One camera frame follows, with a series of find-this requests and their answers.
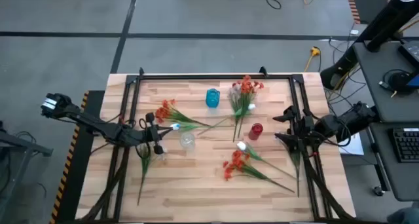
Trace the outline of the grey desk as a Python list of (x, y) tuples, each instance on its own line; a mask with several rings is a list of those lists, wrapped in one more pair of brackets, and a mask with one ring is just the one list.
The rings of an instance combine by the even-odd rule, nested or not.
[(412, 64), (398, 51), (400, 43), (383, 44), (379, 51), (370, 52), (363, 43), (354, 45), (355, 55), (373, 98), (374, 106), (384, 122), (419, 122), (419, 92), (392, 95), (379, 82), (398, 69), (414, 72)]
[(419, 128), (419, 123), (381, 122), (372, 123), (369, 128), (394, 197), (398, 201), (419, 202), (419, 163), (400, 163), (388, 134), (390, 128)]

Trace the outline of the clear cut-glass vase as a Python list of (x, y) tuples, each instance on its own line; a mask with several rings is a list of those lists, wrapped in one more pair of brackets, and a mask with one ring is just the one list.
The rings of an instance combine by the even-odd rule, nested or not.
[(190, 132), (185, 132), (180, 137), (180, 145), (184, 149), (194, 149), (195, 147), (195, 136)]

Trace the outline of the black laptop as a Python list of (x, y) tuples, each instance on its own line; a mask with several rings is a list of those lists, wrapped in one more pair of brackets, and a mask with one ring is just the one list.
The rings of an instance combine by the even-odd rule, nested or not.
[(403, 43), (399, 46), (398, 51), (409, 63), (419, 69), (419, 41)]

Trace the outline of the black mat with hazard stripes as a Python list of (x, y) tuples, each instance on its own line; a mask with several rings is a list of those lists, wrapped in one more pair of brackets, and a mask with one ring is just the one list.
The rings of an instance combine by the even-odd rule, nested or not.
[(72, 126), (70, 146), (48, 224), (63, 224), (76, 219), (94, 136), (85, 126)]

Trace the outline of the black keyboard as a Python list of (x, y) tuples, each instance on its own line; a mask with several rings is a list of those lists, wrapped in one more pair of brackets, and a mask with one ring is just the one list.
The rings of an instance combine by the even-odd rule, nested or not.
[(390, 128), (388, 134), (400, 163), (419, 163), (419, 128)]

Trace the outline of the black aluminium table frame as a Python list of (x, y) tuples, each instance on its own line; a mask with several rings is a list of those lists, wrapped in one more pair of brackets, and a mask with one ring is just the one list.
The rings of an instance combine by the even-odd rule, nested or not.
[[(244, 77), (247, 73), (239, 74), (239, 73), (232, 73), (232, 74), (167, 74), (167, 75), (161, 75), (161, 74), (110, 74), (107, 80), (107, 86), (105, 89), (105, 94), (103, 98), (103, 104), (102, 104), (102, 110), (101, 110), (101, 116), (105, 116), (105, 113), (111, 110), (112, 103), (117, 103), (117, 100), (120, 100), (121, 103), (118, 106), (122, 106), (122, 103), (125, 103), (125, 105), (130, 104), (128, 106), (129, 113), (125, 112), (122, 113), (122, 119), (123, 122), (126, 121), (133, 121), (133, 119), (128, 119), (128, 117), (133, 118), (135, 117), (136, 113), (137, 116), (144, 116), (146, 109), (147, 112), (151, 111), (151, 106), (157, 106), (157, 102), (160, 102), (160, 100), (163, 100), (163, 96), (173, 96), (171, 98), (175, 98), (176, 102), (180, 102), (183, 106), (183, 109), (190, 109), (192, 110), (192, 113), (194, 113), (194, 117), (197, 119), (207, 119), (207, 120), (215, 120), (216, 118), (221, 118), (222, 116), (216, 116), (216, 113), (218, 115), (225, 114), (227, 110), (225, 109), (225, 105), (227, 105), (227, 88), (230, 86), (227, 83), (233, 83), (233, 80), (239, 80), (242, 77)], [(305, 73), (296, 73), (296, 74), (282, 74), (282, 73), (273, 73), (270, 75), (263, 75), (263, 73), (255, 73), (250, 74), (250, 77), (253, 80), (259, 80), (259, 82), (264, 82), (266, 85), (268, 85), (268, 89), (271, 90), (269, 93), (262, 93), (262, 95), (257, 96), (257, 110), (256, 112), (260, 113), (253, 113), (254, 116), (249, 116), (247, 118), (251, 119), (261, 119), (262, 122), (266, 124), (265, 132), (273, 132), (273, 126), (272, 123), (274, 122), (271, 118), (275, 115), (273, 114), (279, 114), (281, 113), (282, 109), (288, 108), (290, 105), (294, 105), (297, 110), (297, 117), (301, 118), (304, 116), (303, 109), (309, 109), (310, 104), (308, 100), (308, 95), (306, 93), (305, 89), (305, 78), (306, 76), (309, 77), (310, 74), (306, 75)], [(221, 91), (221, 103), (219, 104), (219, 111), (216, 111), (215, 109), (205, 109), (204, 105), (204, 90), (205, 88), (215, 88), (218, 87)], [(214, 136), (196, 136), (196, 146), (199, 147), (201, 145), (208, 145), (208, 147), (205, 147), (201, 149), (202, 151), (215, 151), (219, 154), (218, 157), (211, 158), (211, 164), (210, 159), (206, 159), (205, 161), (207, 165), (205, 171), (209, 171), (209, 165), (213, 165), (213, 167), (216, 165), (214, 162), (217, 162), (218, 160), (221, 160), (223, 156), (221, 156), (221, 152), (229, 152), (232, 149), (229, 149), (227, 146), (227, 142), (230, 141), (230, 139), (227, 139), (227, 135), (229, 135), (230, 131), (234, 131), (233, 129), (225, 129), (225, 131), (220, 131), (220, 136), (223, 136), (220, 139), (214, 138)], [(220, 146), (216, 147), (209, 147), (210, 142), (214, 144), (215, 142), (219, 142)], [(112, 150), (112, 154), (109, 154), (109, 162), (110, 164), (118, 164), (118, 153), (123, 153), (123, 159), (121, 160), (122, 163), (122, 171), (116, 172), (116, 179), (118, 179), (116, 182), (114, 182), (114, 187), (117, 187), (116, 189), (118, 191), (113, 192), (113, 190), (110, 190), (110, 188), (105, 189), (105, 193), (107, 193), (108, 198), (105, 201), (105, 197), (100, 197), (100, 201), (103, 200), (103, 203), (95, 204), (89, 212), (83, 215), (83, 217), (80, 217), (79, 219), (75, 220), (75, 223), (82, 223), (82, 224), (119, 224), (123, 223), (121, 221), (130, 221), (131, 223), (147, 223), (147, 222), (209, 222), (209, 223), (227, 223), (227, 222), (241, 222), (243, 218), (245, 218), (246, 215), (250, 215), (249, 218), (246, 218), (247, 220), (251, 220), (252, 214), (250, 214), (249, 209), (252, 207), (256, 207), (256, 204), (252, 205), (253, 203), (245, 204), (244, 198), (227, 198), (227, 191), (233, 192), (234, 194), (243, 194), (246, 195), (245, 191), (252, 191), (251, 189), (255, 190), (258, 189), (258, 191), (268, 191), (268, 189), (263, 189), (263, 187), (259, 188), (258, 186), (251, 187), (250, 185), (255, 185), (255, 180), (249, 181), (249, 185), (243, 188), (238, 188), (239, 190), (234, 190), (230, 187), (222, 187), (215, 185), (217, 184), (213, 180), (215, 179), (214, 176), (207, 176), (209, 174), (202, 174), (200, 177), (181, 177), (180, 173), (173, 174), (173, 177), (167, 177), (171, 180), (164, 181), (161, 180), (161, 185), (173, 185), (173, 188), (156, 188), (155, 192), (153, 193), (154, 196), (150, 196), (148, 198), (147, 195), (145, 195), (146, 200), (146, 206), (141, 206), (141, 201), (139, 206), (134, 206), (133, 200), (131, 199), (131, 193), (128, 194), (126, 192), (124, 194), (124, 188), (127, 187), (129, 189), (133, 189), (134, 185), (139, 185), (138, 177), (133, 177), (131, 179), (131, 174), (134, 175), (134, 171), (136, 171), (137, 168), (134, 169), (134, 167), (130, 167), (129, 164), (132, 164), (130, 162), (129, 154), (130, 149), (127, 149), (124, 151), (124, 149), (114, 149)], [(312, 149), (310, 146), (305, 147), (304, 151), (301, 154), (301, 163), (302, 167), (300, 170), (303, 170), (305, 168), (308, 168), (308, 174), (301, 177), (303, 178), (303, 182), (306, 182), (307, 185), (300, 185), (300, 198), (297, 197), (297, 192), (295, 193), (295, 196), (291, 196), (291, 193), (289, 194), (288, 198), (293, 198), (293, 200), (296, 201), (305, 201), (309, 202), (309, 208), (300, 208), (305, 209), (304, 215), (308, 214), (308, 217), (304, 217), (305, 219), (312, 219), (316, 222), (337, 222), (340, 223), (340, 221), (355, 221), (355, 218), (352, 217), (351, 214), (349, 214), (344, 208), (338, 203), (338, 201), (335, 199), (335, 197), (332, 195), (332, 192), (330, 192), (326, 187), (326, 179), (323, 174), (323, 168), (322, 163), (320, 160), (320, 154), (319, 148), (317, 150)], [(127, 184), (126, 177), (131, 179), (131, 183)], [(208, 187), (202, 187), (200, 188), (186, 188), (182, 186), (174, 186), (177, 185), (175, 183), (176, 181), (189, 181), (190, 185), (199, 185), (195, 184), (192, 181), (201, 181), (201, 182), (208, 182), (203, 185), (209, 185)], [(204, 204), (203, 201), (208, 201), (205, 203), (204, 207), (214, 207), (214, 210), (203, 210), (201, 214), (197, 214), (195, 216), (192, 215), (191, 212), (187, 212), (187, 207), (193, 207), (193, 206), (181, 206), (179, 207), (179, 211), (176, 214), (170, 214), (164, 213), (163, 216), (158, 216), (159, 214), (157, 211), (164, 211), (163, 209), (166, 208), (163, 204), (159, 206), (161, 209), (153, 208), (151, 206), (152, 200), (151, 197), (156, 197), (158, 194), (162, 194), (164, 191), (168, 189), (175, 189), (172, 193), (169, 193), (168, 195), (174, 195), (180, 197), (180, 195), (190, 195), (190, 198), (186, 197), (185, 199), (185, 205), (186, 204), (192, 204), (192, 201), (200, 201), (201, 203), (198, 204)], [(212, 195), (213, 196), (201, 196), (202, 193), (197, 193), (197, 191), (188, 191), (188, 189), (199, 189), (206, 191), (208, 190), (205, 195)], [(268, 197), (261, 197), (261, 198), (253, 198), (256, 201), (263, 201), (264, 199), (269, 199)], [(228, 199), (232, 200), (234, 199), (238, 201), (237, 204), (234, 204), (236, 206), (242, 206), (242, 210), (239, 214), (227, 214), (227, 211), (222, 210), (222, 207), (227, 207)], [(269, 215), (278, 215), (283, 214), (287, 218), (295, 219), (297, 221), (300, 221), (298, 219), (303, 219), (302, 214), (298, 214), (297, 211), (294, 211), (294, 209), (299, 209), (299, 207), (291, 208), (291, 203), (285, 203), (288, 204), (286, 209), (283, 209), (283, 211), (276, 211), (275, 209), (265, 209), (266, 215), (262, 216), (262, 221), (264, 222), (271, 222), (269, 220), (276, 220), (274, 216), (268, 216)], [(253, 218), (254, 221), (251, 222), (258, 222), (258, 219)]]

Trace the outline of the red ribbed glass vase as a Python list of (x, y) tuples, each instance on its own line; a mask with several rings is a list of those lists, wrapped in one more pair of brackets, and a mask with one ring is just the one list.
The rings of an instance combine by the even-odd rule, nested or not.
[(249, 134), (248, 134), (248, 138), (250, 140), (258, 140), (259, 136), (262, 134), (263, 132), (263, 126), (260, 123), (255, 123), (252, 125)]

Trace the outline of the orange artificial flower bunch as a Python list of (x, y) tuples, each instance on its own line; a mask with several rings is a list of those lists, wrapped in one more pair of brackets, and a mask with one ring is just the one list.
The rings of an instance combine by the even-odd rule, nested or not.
[(159, 107), (155, 111), (155, 117), (158, 119), (159, 122), (163, 122), (165, 120), (167, 121), (173, 121), (173, 122), (184, 122), (189, 124), (198, 124), (200, 126), (207, 126), (208, 124), (196, 121), (186, 115), (184, 115), (182, 112), (180, 112), (175, 107), (175, 99), (171, 100), (163, 100), (162, 106)]
[[(237, 83), (241, 87), (242, 109), (244, 110), (244, 112), (246, 112), (248, 105), (253, 103), (258, 91), (264, 88), (264, 84), (259, 81), (253, 81), (249, 75), (245, 75), (242, 80), (236, 81), (234, 83)], [(235, 139), (238, 139), (240, 137), (242, 123), (245, 116), (241, 116), (239, 118)]]
[(251, 164), (251, 159), (263, 162), (269, 166), (272, 166), (273, 168), (276, 168), (269, 162), (262, 159), (256, 152), (251, 152), (248, 150), (243, 151), (238, 149), (232, 153), (232, 158), (230, 161), (224, 161), (223, 163), (224, 180), (228, 181), (232, 179), (234, 177), (233, 173), (238, 172), (239, 176), (252, 177), (255, 179), (267, 181), (271, 184), (281, 187), (282, 189), (285, 189), (286, 191), (294, 193), (292, 189), (278, 183), (277, 181), (274, 181), (273, 179), (269, 178), (268, 176), (260, 172), (258, 169), (256, 169), (256, 167), (254, 167)]

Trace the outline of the orange-black striped floor strip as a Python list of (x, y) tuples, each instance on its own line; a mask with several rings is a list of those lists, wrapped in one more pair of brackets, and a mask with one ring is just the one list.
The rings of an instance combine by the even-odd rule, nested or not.
[(360, 24), (361, 23), (361, 18), (360, 18), (359, 11), (357, 9), (355, 0), (348, 0), (348, 3), (349, 3), (349, 6), (350, 6), (350, 10), (351, 10), (354, 22), (356, 24)]

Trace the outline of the white paper sheet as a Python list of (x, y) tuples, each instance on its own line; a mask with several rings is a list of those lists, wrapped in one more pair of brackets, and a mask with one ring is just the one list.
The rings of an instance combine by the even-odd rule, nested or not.
[(338, 144), (340, 145), (339, 147), (339, 151), (341, 154), (345, 154), (345, 155), (358, 155), (358, 156), (363, 156), (364, 155), (364, 150), (363, 150), (363, 146), (361, 143), (361, 137), (359, 133), (354, 134), (353, 136), (351, 136), (351, 141), (348, 145), (346, 145), (348, 143), (349, 139), (346, 139), (342, 142), (339, 142)]

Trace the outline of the blue glass vase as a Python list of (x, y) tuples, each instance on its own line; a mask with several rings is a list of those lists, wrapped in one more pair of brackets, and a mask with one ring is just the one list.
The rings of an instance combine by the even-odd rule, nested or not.
[(206, 92), (206, 105), (209, 108), (217, 108), (220, 100), (220, 91), (211, 88)]

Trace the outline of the black tower fan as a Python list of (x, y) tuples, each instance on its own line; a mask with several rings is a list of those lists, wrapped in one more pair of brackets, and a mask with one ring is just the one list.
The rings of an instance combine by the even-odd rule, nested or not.
[[(419, 0), (390, 0), (354, 43), (361, 43), (368, 51), (376, 52), (418, 13)], [(352, 44), (335, 64), (320, 72), (323, 86), (329, 90), (341, 87), (343, 79), (358, 62)]]

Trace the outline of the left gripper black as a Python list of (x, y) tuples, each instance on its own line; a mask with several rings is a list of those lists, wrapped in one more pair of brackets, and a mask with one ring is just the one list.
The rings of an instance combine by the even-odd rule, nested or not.
[(147, 155), (151, 154), (151, 146), (150, 143), (154, 142), (155, 145), (153, 146), (153, 151), (157, 155), (163, 155), (164, 149), (163, 147), (158, 143), (160, 137), (164, 137), (166, 134), (170, 133), (173, 130), (173, 127), (169, 126), (160, 126), (154, 125), (155, 116), (153, 113), (147, 113), (145, 115), (144, 119), (141, 119), (141, 128), (144, 129), (144, 142), (145, 142), (145, 148), (147, 150)]

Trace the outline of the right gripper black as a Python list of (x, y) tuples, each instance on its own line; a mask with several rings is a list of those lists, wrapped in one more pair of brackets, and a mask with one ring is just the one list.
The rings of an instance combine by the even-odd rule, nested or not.
[[(274, 121), (285, 122), (293, 121), (297, 116), (298, 110), (294, 105), (290, 105), (283, 111), (283, 115), (273, 117)], [(305, 146), (318, 149), (319, 138), (314, 133), (314, 118), (310, 110), (303, 110), (304, 116), (297, 121), (297, 136), (275, 133), (275, 137), (281, 140), (290, 153), (303, 152)]]

